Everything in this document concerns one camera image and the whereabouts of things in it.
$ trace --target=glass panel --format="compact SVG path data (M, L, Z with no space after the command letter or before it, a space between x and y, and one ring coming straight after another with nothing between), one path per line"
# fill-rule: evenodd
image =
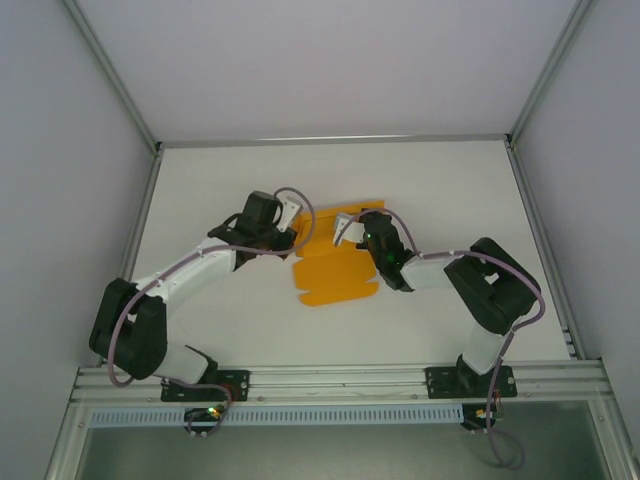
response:
M91 431L78 478L609 478L584 404L508 404L500 426L526 446L519 472L496 468L485 436L459 425L228 427L206 440L179 428L122 428Z

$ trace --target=white wall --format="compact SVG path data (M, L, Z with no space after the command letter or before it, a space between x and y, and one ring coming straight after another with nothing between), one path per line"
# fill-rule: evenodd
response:
M598 2L519 149L591 357L640 447L640 3Z
M150 158L57 2L3 2L0 65L0 476L31 480Z
M502 134L576 0L79 0L160 140Z

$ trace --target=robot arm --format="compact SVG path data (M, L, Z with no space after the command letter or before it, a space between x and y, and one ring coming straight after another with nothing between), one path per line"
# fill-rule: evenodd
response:
M114 280L107 286L98 311L89 340L91 350L107 357L115 324L125 305L142 288L155 283L123 324L116 343L115 365L137 380L156 375L193 384L215 373L217 363L213 359L191 347L167 341L167 321L202 287L257 256L236 251L233 246L290 249L296 237L290 226L301 210L302 205L292 198L253 192L242 213L211 230L177 263L133 282ZM166 275L170 269L175 271Z
M335 239L350 218L345 214L337 217ZM495 366L511 327L536 302L535 295L506 270L479 258L423 258L405 249L389 215L369 212L361 215L358 221L348 225L342 238L369 251L389 287L412 292L453 285L457 290L476 320L471 338L456 365L458 387L468 393L477 391L487 383L486 377ZM506 263L540 289L536 280L492 239L478 240L470 251Z

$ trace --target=cable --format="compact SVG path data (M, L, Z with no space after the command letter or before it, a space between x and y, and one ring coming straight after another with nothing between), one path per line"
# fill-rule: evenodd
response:
M231 392L229 391L228 388L225 388L221 385L215 385L215 384L206 384L206 383L186 383L183 382L182 380L178 380L177 378L169 378L168 379L170 382L175 383L176 385L180 385L181 387L185 387L185 388L193 388L193 389L211 389L211 390L218 390L222 393L224 393L225 397L227 398L227 408L225 408L224 412L222 412L222 415L220 415L220 418L218 419L218 421L216 422L216 424L211 427L209 430L207 430L207 436L211 435L213 433L215 433L220 426L222 425L222 422L224 422L224 419L227 417L227 413L229 412L229 408L231 407L231 402L232 402L232 397L231 397ZM189 432L189 434L191 434L193 432L193 430L191 430L191 426L193 425L193 420L196 416L200 415L201 412L196 412L194 414L192 414L189 419L187 420L187 432Z
M116 324L113 328L113 334L111 335L111 342L109 343L109 352L107 354L107 373L109 375L109 379L111 380L111 383L113 383L116 387L126 387L127 385L130 385L131 382L133 381L133 377L129 377L127 380L122 382L118 380L116 376L116 372L114 370L114 360L115 360L115 353L116 353L116 345L118 343L118 337L120 336L120 331L122 330L122 326L124 325L124 322L127 319L127 316L129 315L129 312L131 311L131 309L147 292L149 292L149 290L154 288L160 282L166 280L168 277L173 275L175 272L177 272L184 266L200 258L201 255L206 255L206 254L220 251L220 250L235 250L238 252L255 253L257 255L277 255L277 256L290 255L292 253L295 253L302 247L304 247L309 242L309 240L311 240L311 237L313 236L316 229L316 212L313 208L313 205L311 204L311 201L306 197L304 193L302 193L297 188L293 188L293 187L279 188L278 190L275 191L274 195L277 195L278 193L285 192L285 191L292 192L298 195L302 199L302 201L307 205L307 208L309 209L309 213L311 214L311 228L309 229L309 234L304 238L304 240L302 240L298 245L295 245L292 248L289 248L287 250L279 250L279 251L263 250L259 248L250 248L250 247L241 247L237 245L216 245L213 247L205 248L202 250L202 252L194 252L191 255L180 260L178 263L172 265L164 272L162 272L160 275L158 275L158 277L154 281L142 287L133 297L131 297L131 300L127 302L125 307L120 312L120 316L118 317L118 320L116 321Z
M436 258L448 258L448 257L460 257L460 256L479 258L480 260L493 263L494 265L502 268L503 270L506 270L511 275L513 275L518 280L520 280L535 295L539 305L538 313L536 313L533 317L527 320L521 321L520 323L513 325L509 333L507 333L504 343L502 344L502 348L500 349L500 352L498 353L498 358L496 359L496 364L493 367L493 374L491 376L491 381L489 383L489 393L487 395L487 405L486 405L487 437L489 439L489 445L491 446L493 455L496 457L496 460L498 460L498 463L506 469L509 469L509 470L522 469L526 464L526 450L524 448L524 445L522 444L522 442L520 442L520 440L518 440L511 433L505 430L502 430L500 428L493 428L491 426L491 414L492 414L491 404L493 402L493 393L495 391L496 383L498 380L498 372L500 371L500 367L502 366L504 355L506 354L507 350L509 349L509 346L511 345L511 342L513 341L515 332L517 332L521 328L526 327L527 325L531 325L532 323L535 323L538 320L540 320L546 311L547 307L546 307L544 298L542 298L542 293L540 292L540 290L538 290L538 287L536 287L533 284L533 282L531 282L525 275L523 275L521 272L513 268L511 265L503 262L502 260L491 257L489 255L485 255L483 253L473 252L471 250L451 250L449 252L421 254L418 250L418 247L416 246L415 241L413 240L411 233L409 232L409 228L407 227L406 223L402 220L402 218L400 218L400 216L397 213L387 208L371 208L368 210L364 210L359 214L356 214L353 217L351 217L349 221L345 224L345 226L342 228L342 230L340 230L340 233L338 233L338 236L336 237L335 245L338 245L338 243L340 242L340 239L346 232L349 225L351 225L353 222L355 222L360 216L364 215L365 213L376 212L376 211L387 213L398 221L398 223L404 229L405 235L407 236L409 243L411 243L411 248L416 253L416 255L420 255L423 259L429 260L429 259L436 259ZM520 461L516 465L513 465L512 463L505 461L502 455L500 454L500 451L498 450L498 447L495 443L495 437L494 437L495 433L512 439L518 446L518 449L520 450Z
M386 213L388 215L391 215L393 218L395 218L398 221L398 223L402 226L402 229L404 230L404 234L407 236L407 240L409 240L409 243L411 244L411 249L413 250L413 253L415 253L416 255L420 254L420 251L418 250L418 246L416 245L416 242L413 239L413 236L411 235L411 232L409 231L409 227L407 227L407 224L404 223L404 220L402 220L402 218L400 218L400 215L398 215L397 213L389 210L388 208L384 208L384 207L367 208L366 210L363 210L360 213L356 213L355 215L353 215L349 219L349 221L344 225L342 230L340 230L340 233L338 233L338 236L336 237L336 241L334 242L334 245L335 246L340 245L340 240L342 240L342 237L344 236L345 232L347 231L347 228L349 228L349 226L353 222L358 220L365 213L371 213L371 212L382 212L382 213Z

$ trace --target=enclosure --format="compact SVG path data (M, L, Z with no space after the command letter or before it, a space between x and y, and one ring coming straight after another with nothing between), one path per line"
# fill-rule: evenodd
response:
M637 478L638 20L603 0L9 2L5 476ZM423 252L491 237L538 281L499 405L522 470L459 425L486 398L429 396L425 369L475 324L453 289L377 276L309 307L296 255L208 283L167 325L250 374L212 438L183 429L209 403L111 385L88 348L105 286L283 186L321 212L383 201Z

